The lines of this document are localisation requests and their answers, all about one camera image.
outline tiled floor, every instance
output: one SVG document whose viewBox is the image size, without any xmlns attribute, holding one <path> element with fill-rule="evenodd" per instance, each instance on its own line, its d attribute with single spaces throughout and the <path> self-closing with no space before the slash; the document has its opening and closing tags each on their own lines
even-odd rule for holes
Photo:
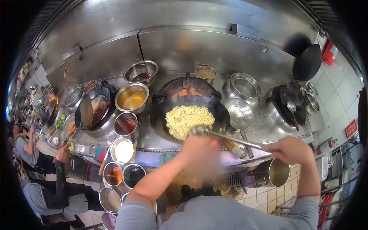
<svg viewBox="0 0 368 230">
<path fill-rule="evenodd" d="M 247 167 L 252 167 L 254 165 L 260 164 L 262 161 L 243 164 L 243 169 Z M 244 204 L 251 208 L 259 209 L 263 212 L 270 213 L 276 209 L 276 206 L 282 205 L 292 197 L 297 195 L 298 184 L 300 179 L 300 165 L 290 166 L 290 177 L 287 183 L 280 187 L 260 187 L 260 188 L 247 188 L 247 193 L 245 194 L 242 187 L 236 187 L 235 189 L 239 195 L 235 198 L 239 203 Z M 229 173 L 237 172 L 239 166 L 230 166 Z"/>
</svg>

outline fire extinguisher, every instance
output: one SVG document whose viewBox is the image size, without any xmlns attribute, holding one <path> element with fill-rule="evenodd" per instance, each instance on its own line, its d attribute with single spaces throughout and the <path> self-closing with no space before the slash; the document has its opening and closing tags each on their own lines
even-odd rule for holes
<svg viewBox="0 0 368 230">
<path fill-rule="evenodd" d="M 336 140 L 334 140 L 333 138 L 330 138 L 324 143 L 320 144 L 317 147 L 317 151 L 316 151 L 317 155 L 321 155 L 322 153 L 327 152 L 327 151 L 332 151 L 335 148 L 335 143 L 336 143 Z"/>
</svg>

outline red sign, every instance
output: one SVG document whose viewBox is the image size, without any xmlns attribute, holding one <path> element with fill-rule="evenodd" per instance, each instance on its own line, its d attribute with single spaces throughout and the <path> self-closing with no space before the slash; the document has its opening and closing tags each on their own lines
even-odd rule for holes
<svg viewBox="0 0 368 230">
<path fill-rule="evenodd" d="M 357 130 L 357 124 L 355 123 L 355 120 L 353 120 L 353 122 L 345 128 L 346 137 L 350 137 Z"/>
</svg>

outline metal ladle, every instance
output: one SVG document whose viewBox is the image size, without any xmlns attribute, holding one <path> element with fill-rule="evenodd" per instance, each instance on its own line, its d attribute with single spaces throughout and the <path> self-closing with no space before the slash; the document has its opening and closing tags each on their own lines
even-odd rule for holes
<svg viewBox="0 0 368 230">
<path fill-rule="evenodd" d="M 262 149 L 262 147 L 258 143 L 251 142 L 251 141 L 245 141 L 243 139 L 238 139 L 238 138 L 234 138 L 234 137 L 231 137 L 231 136 L 226 136 L 226 135 L 223 135 L 223 134 L 219 134 L 219 133 L 213 132 L 210 129 L 210 127 L 207 126 L 207 125 L 197 125 L 197 126 L 194 126 L 190 130 L 189 133 L 190 134 L 193 134 L 193 135 L 198 135 L 198 134 L 202 134 L 202 133 L 209 133 L 209 134 L 212 134 L 212 135 L 215 135 L 215 136 L 218 136 L 218 137 L 222 137 L 222 138 L 225 138 L 225 139 L 228 139 L 228 140 L 231 140 L 231 141 L 235 141 L 235 142 L 241 143 L 243 145 L 246 145 L 246 146 L 249 146 L 249 147 L 252 147 L 252 148 L 255 148 L 255 149 L 259 149 L 259 150 L 262 150 L 262 151 L 265 151 L 265 152 L 270 152 L 268 150 Z"/>
<path fill-rule="evenodd" d="M 297 131 L 299 131 L 299 125 L 298 125 L 297 120 L 295 119 L 295 116 L 294 116 L 294 113 L 297 110 L 297 107 L 295 106 L 295 103 L 289 100 L 289 101 L 287 101 L 286 106 L 290 110 L 291 114 L 293 115 L 295 128 L 297 129 Z"/>
</svg>

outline chef's arm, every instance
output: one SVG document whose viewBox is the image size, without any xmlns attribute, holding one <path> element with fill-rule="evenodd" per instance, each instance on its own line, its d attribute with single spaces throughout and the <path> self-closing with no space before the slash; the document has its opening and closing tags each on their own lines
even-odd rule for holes
<svg viewBox="0 0 368 230">
<path fill-rule="evenodd" d="M 142 201 L 150 206 L 157 200 L 174 178 L 191 162 L 208 160 L 219 153 L 216 141 L 208 137 L 189 136 L 182 151 L 155 171 L 143 177 L 129 192 L 125 201 Z"/>
<path fill-rule="evenodd" d="M 32 125 L 29 129 L 29 142 L 24 146 L 24 151 L 28 153 L 29 155 L 33 156 L 33 135 L 35 134 L 35 128 Z"/>
<path fill-rule="evenodd" d="M 263 145 L 271 151 L 272 156 L 286 164 L 300 164 L 301 177 L 298 187 L 298 197 L 313 197 L 318 202 L 321 196 L 321 184 L 314 159 L 313 150 L 302 140 L 288 136 L 274 144 Z"/>
<path fill-rule="evenodd" d="M 55 193 L 44 190 L 43 195 L 46 201 L 46 206 L 49 209 L 61 209 L 69 206 L 69 197 L 67 195 L 67 182 L 65 178 L 65 163 L 68 162 L 70 158 L 69 144 L 60 148 L 56 153 L 56 191 Z"/>
</svg>

